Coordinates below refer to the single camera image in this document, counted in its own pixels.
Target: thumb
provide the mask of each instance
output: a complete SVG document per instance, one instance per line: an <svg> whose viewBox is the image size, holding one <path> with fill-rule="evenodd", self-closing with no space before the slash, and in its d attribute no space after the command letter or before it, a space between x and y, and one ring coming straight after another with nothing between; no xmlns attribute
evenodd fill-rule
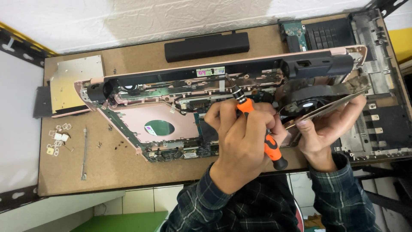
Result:
<svg viewBox="0 0 412 232"><path fill-rule="evenodd" d="M311 140L318 140L318 134L316 133L315 125L312 120L306 119L298 121L296 127L302 133L302 136L306 141L310 142Z"/></svg>

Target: workbench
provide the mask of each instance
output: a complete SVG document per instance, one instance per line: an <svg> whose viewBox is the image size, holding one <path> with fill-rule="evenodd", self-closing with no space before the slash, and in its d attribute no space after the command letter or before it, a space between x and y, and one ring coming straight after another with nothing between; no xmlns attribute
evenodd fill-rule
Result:
<svg viewBox="0 0 412 232"><path fill-rule="evenodd" d="M347 14L322 17L310 19L303 23L346 16ZM46 85L46 82L56 72L58 62L95 55L101 55L104 71L108 76L113 75L114 70L116 70L116 74L127 74L288 52L287 45L281 41L277 25L249 28L237 32L248 33L249 52L167 63L164 56L164 44L166 42L157 42L47 58L44 66L44 84ZM60 147L58 156L47 154L47 144L53 144L54 142L52 137L49 136L49 131L53 130L56 125L63 125L64 123L70 123L73 127L67 131L71 138L66 143L68 148L74 148L73 151ZM84 156L83 130L85 127L87 127L88 132L87 180L81 181ZM136 155L135 149L128 146L129 144L124 141L116 130L110 131L108 127L107 120L97 111L77 116L43 118L38 194L40 196L51 196L183 183L199 179L206 168L217 159L217 157L208 157L149 163L142 156ZM296 147L283 148L281 152L289 162L287 170L282 172L296 172L307 168L306 159ZM265 169L265 172L274 171L272 164L269 164Z"/></svg>

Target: hand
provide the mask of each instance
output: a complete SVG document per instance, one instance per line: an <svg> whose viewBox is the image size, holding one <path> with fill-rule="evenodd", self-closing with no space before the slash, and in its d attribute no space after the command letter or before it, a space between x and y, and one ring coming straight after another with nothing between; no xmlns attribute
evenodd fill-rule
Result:
<svg viewBox="0 0 412 232"><path fill-rule="evenodd" d="M298 121L297 128L302 133L299 149L310 165L319 172L337 171L332 160L330 145L346 133L358 119L366 104L363 95L359 95L313 123L311 120Z"/></svg>
<svg viewBox="0 0 412 232"><path fill-rule="evenodd" d="M246 118L236 118L237 101L214 103L205 121L219 134L219 158L210 169L210 177L226 194L232 194L255 179L271 162L264 153L266 128L281 144L287 136L279 115L269 103L254 103Z"/></svg>

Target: screwdriver handle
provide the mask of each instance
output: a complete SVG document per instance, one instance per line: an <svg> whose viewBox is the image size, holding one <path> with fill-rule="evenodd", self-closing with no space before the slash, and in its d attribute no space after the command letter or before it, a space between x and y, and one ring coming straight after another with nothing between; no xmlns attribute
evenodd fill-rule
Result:
<svg viewBox="0 0 412 232"><path fill-rule="evenodd" d="M244 103L238 104L237 108L243 112L246 119L248 118L249 113L255 110L252 106L252 100L250 98L247 98ZM279 146L272 136L270 136L269 131L266 131L265 135L265 153L272 160L273 167L276 170L284 170L288 166L288 161L282 157Z"/></svg>

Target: orange screwdriver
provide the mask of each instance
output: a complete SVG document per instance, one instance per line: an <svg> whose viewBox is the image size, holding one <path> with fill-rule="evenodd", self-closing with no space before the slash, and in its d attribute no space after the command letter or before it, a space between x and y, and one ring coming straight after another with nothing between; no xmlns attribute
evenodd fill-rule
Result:
<svg viewBox="0 0 412 232"><path fill-rule="evenodd" d="M252 100L245 96L242 89L232 81L232 79L229 77L227 73L225 74L225 77L229 81L229 84L232 86L231 89L233 97L238 102L237 108L243 112L247 119L249 113L255 110L252 106ZM288 166L288 161L282 157L281 151L279 150L279 146L276 143L276 141L272 138L272 136L270 136L269 130L266 130L265 135L265 153L272 160L273 167L276 170L284 170Z"/></svg>

